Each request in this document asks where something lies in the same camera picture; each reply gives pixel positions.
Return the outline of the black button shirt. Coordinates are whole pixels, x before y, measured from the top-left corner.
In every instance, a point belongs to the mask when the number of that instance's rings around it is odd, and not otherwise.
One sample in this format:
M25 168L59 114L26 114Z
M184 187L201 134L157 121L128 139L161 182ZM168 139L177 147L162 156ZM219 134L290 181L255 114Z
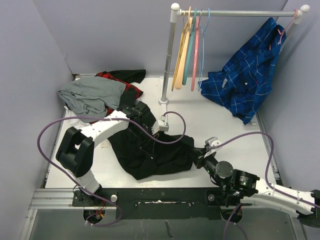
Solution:
M181 137L161 131L150 134L162 142L173 142ZM174 144L162 144L144 132L126 129L108 140L121 167L136 180L188 171L194 162L195 140L187 135Z

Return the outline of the light blue wire hanger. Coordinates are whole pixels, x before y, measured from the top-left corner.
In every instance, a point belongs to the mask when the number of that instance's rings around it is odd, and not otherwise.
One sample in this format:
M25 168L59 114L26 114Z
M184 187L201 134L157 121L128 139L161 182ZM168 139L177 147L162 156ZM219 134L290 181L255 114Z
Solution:
M211 14L210 14L210 8L207 9L207 23L205 25L205 27L200 26L200 30L201 30L201 39L202 39L202 45L201 45L201 60L200 60L200 71L199 71L199 78L198 78L198 87L197 90L200 92L201 91L201 87L202 87L202 81L203 81L203 71L204 71L204 64L205 64L205 35L206 35L206 31L208 28L208 25L210 23L210 18L211 18Z

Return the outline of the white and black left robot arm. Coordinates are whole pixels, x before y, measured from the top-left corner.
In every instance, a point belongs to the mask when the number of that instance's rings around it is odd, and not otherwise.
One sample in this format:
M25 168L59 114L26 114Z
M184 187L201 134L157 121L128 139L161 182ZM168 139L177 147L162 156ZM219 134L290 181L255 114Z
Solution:
M156 122L148 105L138 101L132 107L125 106L113 111L105 120L79 129L72 126L66 130L62 138L55 158L80 187L87 189L83 198L92 206L99 204L102 199L102 193L98 190L101 185L92 172L95 147L127 129L134 133L142 133L129 120L142 126L149 134L152 133L152 127Z

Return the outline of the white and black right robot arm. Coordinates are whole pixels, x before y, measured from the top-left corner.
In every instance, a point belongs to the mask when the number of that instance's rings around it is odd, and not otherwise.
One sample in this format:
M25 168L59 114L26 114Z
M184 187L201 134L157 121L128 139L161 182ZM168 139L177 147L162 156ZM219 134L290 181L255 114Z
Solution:
M278 184L268 183L265 179L234 169L227 161L217 161L216 152L206 148L195 148L194 165L204 168L211 182L222 192L223 200L230 205L237 201L242 204L264 206L291 215L309 227L320 227L320 192L300 191Z

